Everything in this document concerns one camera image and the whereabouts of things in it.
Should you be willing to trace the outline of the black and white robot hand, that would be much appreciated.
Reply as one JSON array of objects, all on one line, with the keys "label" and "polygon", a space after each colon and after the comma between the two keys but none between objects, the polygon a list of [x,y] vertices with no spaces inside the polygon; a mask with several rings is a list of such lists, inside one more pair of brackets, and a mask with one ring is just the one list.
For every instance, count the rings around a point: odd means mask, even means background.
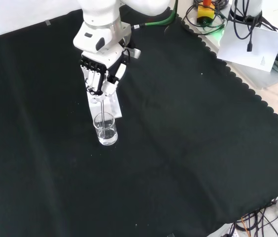
[{"label": "black and white robot hand", "polygon": [[96,55],[96,60],[89,58],[91,54],[88,52],[84,51],[81,54],[80,67],[86,91],[94,104],[102,102],[116,92],[131,59],[130,50],[119,45],[106,53],[107,56]]}]

